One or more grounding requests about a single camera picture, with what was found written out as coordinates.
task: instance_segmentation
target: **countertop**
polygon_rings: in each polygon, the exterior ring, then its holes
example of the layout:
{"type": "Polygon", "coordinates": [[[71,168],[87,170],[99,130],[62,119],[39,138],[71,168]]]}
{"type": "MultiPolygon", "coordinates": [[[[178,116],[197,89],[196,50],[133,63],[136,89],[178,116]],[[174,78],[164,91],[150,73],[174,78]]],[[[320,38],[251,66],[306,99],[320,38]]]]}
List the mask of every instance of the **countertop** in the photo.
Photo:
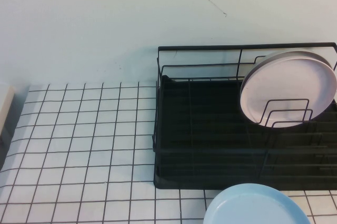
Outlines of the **countertop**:
{"type": "MultiPolygon", "coordinates": [[[[214,190],[153,186],[155,82],[29,90],[0,172],[1,223],[201,224],[214,190]]],[[[284,191],[315,224],[337,191],[284,191]]]]}

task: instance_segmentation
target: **plate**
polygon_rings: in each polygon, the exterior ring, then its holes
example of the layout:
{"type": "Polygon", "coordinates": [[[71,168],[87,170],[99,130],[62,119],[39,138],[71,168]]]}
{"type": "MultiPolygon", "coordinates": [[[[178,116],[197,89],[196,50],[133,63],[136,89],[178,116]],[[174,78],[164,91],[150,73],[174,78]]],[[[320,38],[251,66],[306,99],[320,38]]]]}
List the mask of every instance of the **plate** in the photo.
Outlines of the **plate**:
{"type": "Polygon", "coordinates": [[[336,90],[336,76],[329,64],[311,56],[293,54],[260,65],[244,83],[240,104],[247,118],[255,123],[290,127],[323,112],[336,90]],[[274,99],[292,100],[268,103],[274,99]],[[312,112],[304,111],[307,105],[312,112]]]}
{"type": "Polygon", "coordinates": [[[241,184],[217,195],[207,208],[204,224],[310,224],[289,197],[268,186],[241,184]]]}
{"type": "Polygon", "coordinates": [[[312,57],[314,59],[317,59],[319,61],[324,62],[325,64],[329,65],[330,68],[331,65],[330,63],[321,55],[316,54],[314,52],[311,52],[309,50],[306,49],[286,49],[282,52],[275,52],[275,53],[271,53],[269,55],[266,55],[263,60],[261,60],[260,62],[258,62],[257,64],[254,65],[254,68],[251,69],[248,74],[245,76],[245,78],[242,81],[242,85],[241,85],[241,91],[242,92],[242,88],[244,87],[245,83],[247,82],[247,80],[250,78],[250,76],[253,75],[254,72],[256,72],[259,68],[261,68],[262,66],[264,66],[265,64],[268,64],[269,62],[279,59],[279,58],[283,58],[283,57],[289,57],[289,56],[305,56],[305,57],[312,57]]]}

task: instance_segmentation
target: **dish rack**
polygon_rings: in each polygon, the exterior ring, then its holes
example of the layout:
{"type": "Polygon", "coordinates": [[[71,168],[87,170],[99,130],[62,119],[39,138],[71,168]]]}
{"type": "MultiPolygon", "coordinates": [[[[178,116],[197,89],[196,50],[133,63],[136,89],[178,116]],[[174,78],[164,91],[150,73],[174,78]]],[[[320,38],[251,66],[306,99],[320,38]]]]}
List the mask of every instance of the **dish rack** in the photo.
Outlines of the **dish rack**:
{"type": "Polygon", "coordinates": [[[161,46],[158,48],[156,116],[153,135],[154,184],[161,189],[225,189],[258,183],[278,190],[337,189],[337,105],[288,128],[268,128],[248,120],[240,108],[244,76],[242,52],[253,49],[332,47],[335,43],[235,46],[161,46]],[[238,50],[237,63],[160,65],[164,51],[238,50]],[[235,67],[236,75],[175,77],[174,67],[235,67]]]}

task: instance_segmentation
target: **blue plate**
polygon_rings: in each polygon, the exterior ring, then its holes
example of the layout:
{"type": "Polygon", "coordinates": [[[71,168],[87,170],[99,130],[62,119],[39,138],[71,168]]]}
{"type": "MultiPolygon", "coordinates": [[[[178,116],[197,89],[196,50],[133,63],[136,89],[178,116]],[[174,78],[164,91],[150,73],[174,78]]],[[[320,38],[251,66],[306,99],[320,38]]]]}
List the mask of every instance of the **blue plate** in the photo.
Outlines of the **blue plate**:
{"type": "Polygon", "coordinates": [[[289,197],[268,186],[241,184],[217,195],[206,211],[204,224],[310,224],[289,197]]]}

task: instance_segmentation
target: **white wall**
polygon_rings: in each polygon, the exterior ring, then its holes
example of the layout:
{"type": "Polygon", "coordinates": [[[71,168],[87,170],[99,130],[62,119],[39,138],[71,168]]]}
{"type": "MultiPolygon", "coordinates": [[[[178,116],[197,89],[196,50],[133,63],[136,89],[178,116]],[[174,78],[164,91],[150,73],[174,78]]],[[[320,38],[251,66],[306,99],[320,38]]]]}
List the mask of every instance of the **white wall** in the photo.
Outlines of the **white wall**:
{"type": "Polygon", "coordinates": [[[159,45],[336,41],[335,0],[0,0],[17,107],[31,83],[154,79],[159,45]]]}

